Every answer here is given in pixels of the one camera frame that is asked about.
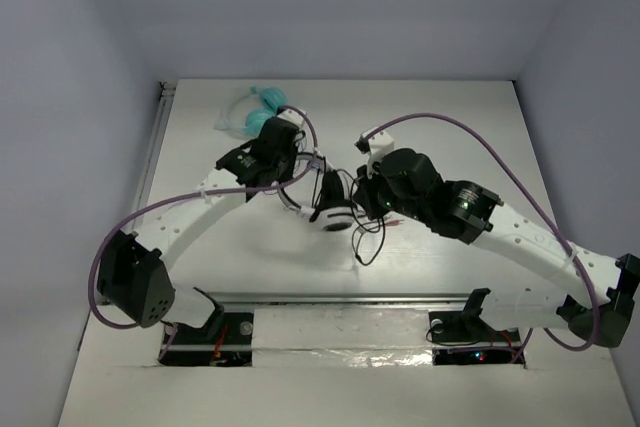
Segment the white black headphones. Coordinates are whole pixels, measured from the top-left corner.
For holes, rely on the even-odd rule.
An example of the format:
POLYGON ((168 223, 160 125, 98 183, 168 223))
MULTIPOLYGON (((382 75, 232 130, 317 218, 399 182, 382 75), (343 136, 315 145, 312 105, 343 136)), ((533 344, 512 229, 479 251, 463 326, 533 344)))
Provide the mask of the white black headphones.
POLYGON ((354 178, 344 169, 334 168, 322 155, 313 159, 312 152, 301 152, 298 162, 306 163, 321 177, 318 197, 310 206, 294 201, 285 190, 278 192, 286 208, 325 232, 339 232, 354 224, 357 207, 350 194, 354 178))

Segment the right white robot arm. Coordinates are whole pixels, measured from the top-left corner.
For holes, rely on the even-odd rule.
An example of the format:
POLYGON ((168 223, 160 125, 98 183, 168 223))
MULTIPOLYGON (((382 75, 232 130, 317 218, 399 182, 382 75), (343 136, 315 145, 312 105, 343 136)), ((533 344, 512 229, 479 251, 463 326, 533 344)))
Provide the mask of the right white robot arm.
POLYGON ((357 170, 356 203, 371 220, 394 212, 432 233, 506 258, 554 284, 560 294, 524 289, 500 295, 474 289, 463 309, 436 331, 452 343, 518 327, 564 328, 600 347, 618 347, 629 327, 639 286, 639 259, 613 258, 563 245, 494 192, 470 181, 445 181, 424 154, 410 148, 366 147, 357 170))

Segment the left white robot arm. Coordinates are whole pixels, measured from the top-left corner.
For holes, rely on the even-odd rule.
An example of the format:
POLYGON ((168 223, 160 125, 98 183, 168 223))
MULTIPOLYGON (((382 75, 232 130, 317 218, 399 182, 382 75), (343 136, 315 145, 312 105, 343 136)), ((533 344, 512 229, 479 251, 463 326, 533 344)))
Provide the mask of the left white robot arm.
POLYGON ((159 216, 132 232, 120 221, 103 240, 89 278, 89 304, 98 310, 102 296, 128 318, 128 328, 160 322, 186 327, 200 341, 222 329, 223 308, 197 287, 172 283, 170 269, 179 257, 223 216, 255 194, 282 189, 296 181, 297 138, 311 127, 306 114, 292 107, 269 119, 257 138, 221 157, 195 191, 143 208, 159 216))

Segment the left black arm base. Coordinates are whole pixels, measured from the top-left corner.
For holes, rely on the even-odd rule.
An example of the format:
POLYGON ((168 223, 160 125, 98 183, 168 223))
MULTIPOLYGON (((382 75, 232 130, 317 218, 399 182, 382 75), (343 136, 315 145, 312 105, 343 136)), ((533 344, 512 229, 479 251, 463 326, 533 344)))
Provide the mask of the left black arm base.
POLYGON ((166 367, 250 367, 254 311, 227 311, 209 293, 196 288, 213 307, 202 327, 165 325, 158 362, 166 367))

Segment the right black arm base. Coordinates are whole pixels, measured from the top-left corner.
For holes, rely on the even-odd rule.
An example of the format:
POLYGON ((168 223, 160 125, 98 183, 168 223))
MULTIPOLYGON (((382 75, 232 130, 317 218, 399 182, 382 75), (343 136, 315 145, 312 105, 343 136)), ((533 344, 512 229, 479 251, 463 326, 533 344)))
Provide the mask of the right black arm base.
POLYGON ((480 318, 490 293, 475 289, 461 310, 429 313, 425 340, 436 366, 526 365, 519 331, 496 330, 480 318))

